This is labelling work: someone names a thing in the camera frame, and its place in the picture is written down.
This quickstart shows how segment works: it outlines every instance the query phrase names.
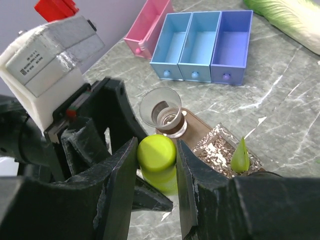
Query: white wall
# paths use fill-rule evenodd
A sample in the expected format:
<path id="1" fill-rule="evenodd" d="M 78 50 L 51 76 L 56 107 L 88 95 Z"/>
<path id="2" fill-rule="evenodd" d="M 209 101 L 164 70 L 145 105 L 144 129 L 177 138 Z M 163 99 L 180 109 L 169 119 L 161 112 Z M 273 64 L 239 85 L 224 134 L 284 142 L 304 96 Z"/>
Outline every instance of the white wall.
<path id="1" fill-rule="evenodd" d="M 34 9 L 38 0 L 0 0 L 0 53 L 12 43 L 20 30 L 29 30 L 46 21 Z M 92 66 L 129 31 L 146 0 L 74 0 L 83 15 L 96 24 L 105 43 L 98 55 L 85 62 L 82 72 Z M 12 95 L 0 79 L 0 95 Z"/>

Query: drawer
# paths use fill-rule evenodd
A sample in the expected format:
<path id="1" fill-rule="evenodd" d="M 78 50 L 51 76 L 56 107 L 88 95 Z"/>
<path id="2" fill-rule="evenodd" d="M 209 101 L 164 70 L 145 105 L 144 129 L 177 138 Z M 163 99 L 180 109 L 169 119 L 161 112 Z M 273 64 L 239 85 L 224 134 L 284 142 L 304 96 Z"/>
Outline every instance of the drawer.
<path id="1" fill-rule="evenodd" d="M 186 40 L 191 16 L 190 12 L 170 13 L 166 15 L 150 62 L 160 79 L 183 79 L 178 63 Z"/>
<path id="2" fill-rule="evenodd" d="M 210 66 L 220 17 L 220 11 L 192 14 L 178 63 L 184 80 L 211 83 Z"/>
<path id="3" fill-rule="evenodd" d="M 222 11 L 211 62 L 211 82 L 242 85 L 253 11 Z"/>
<path id="4" fill-rule="evenodd" d="M 151 59 L 166 15 L 173 13 L 171 0 L 147 0 L 124 41 L 135 56 Z"/>

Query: red clip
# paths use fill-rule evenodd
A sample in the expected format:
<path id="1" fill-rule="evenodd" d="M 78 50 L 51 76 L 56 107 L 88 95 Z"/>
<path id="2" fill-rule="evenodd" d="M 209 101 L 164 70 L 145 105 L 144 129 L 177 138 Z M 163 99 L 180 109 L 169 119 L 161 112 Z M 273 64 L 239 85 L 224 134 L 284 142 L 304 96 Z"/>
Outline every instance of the red clip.
<path id="1" fill-rule="evenodd" d="M 66 19 L 79 12 L 73 0 L 39 0 L 34 9 L 47 22 Z"/>
<path id="2" fill-rule="evenodd" d="M 77 117 L 77 111 L 75 109 L 68 108 L 65 113 L 69 120 L 74 120 Z"/>

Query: marble countertop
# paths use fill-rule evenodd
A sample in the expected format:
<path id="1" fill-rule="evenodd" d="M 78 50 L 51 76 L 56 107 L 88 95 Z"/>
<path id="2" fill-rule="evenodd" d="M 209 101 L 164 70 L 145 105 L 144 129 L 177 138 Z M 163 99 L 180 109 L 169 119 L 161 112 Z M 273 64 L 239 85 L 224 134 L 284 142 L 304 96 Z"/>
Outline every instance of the marble countertop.
<path id="1" fill-rule="evenodd" d="M 246 9 L 240 0 L 172 0 L 176 12 Z M 179 93 L 184 108 L 208 125 L 222 123 L 264 168 L 283 176 L 320 177 L 320 57 L 254 15 L 243 86 L 160 80 L 149 61 L 134 57 L 121 40 L 86 74 L 124 80 L 132 108 L 157 87 Z M 171 213 L 133 212 L 128 240 L 180 240 L 178 197 Z"/>

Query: pink drawer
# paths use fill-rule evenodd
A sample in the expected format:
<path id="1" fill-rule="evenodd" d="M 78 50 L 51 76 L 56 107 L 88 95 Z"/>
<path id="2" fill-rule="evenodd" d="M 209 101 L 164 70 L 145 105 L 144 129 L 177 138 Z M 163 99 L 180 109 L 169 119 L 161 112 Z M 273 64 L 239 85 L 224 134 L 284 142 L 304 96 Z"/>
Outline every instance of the pink drawer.
<path id="1" fill-rule="evenodd" d="M 124 41 L 134 55 L 151 59 L 166 15 L 173 13 L 171 0 L 147 0 Z"/>

